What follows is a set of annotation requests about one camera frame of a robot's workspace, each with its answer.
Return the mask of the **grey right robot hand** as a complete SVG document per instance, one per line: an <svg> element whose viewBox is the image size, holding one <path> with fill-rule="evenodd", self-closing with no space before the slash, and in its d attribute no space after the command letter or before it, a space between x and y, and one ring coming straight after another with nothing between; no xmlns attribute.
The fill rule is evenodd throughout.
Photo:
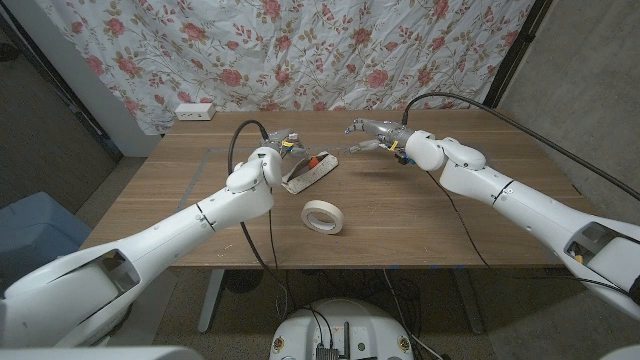
<svg viewBox="0 0 640 360"><path fill-rule="evenodd" d="M346 128L345 133L365 132L372 140L360 142L352 146L351 153L360 151L372 151L377 148L385 148L390 151L403 151L414 130L406 125L396 122L370 120L357 118Z"/></svg>

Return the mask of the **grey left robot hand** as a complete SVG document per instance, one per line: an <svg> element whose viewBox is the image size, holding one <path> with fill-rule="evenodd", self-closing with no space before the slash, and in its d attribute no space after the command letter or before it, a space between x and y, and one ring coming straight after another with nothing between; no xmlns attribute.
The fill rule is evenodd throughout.
<svg viewBox="0 0 640 360"><path fill-rule="evenodd" d="M308 157L308 152L303 146L299 134L291 128L269 133L267 144L278 151L282 158L287 155L296 158Z"/></svg>

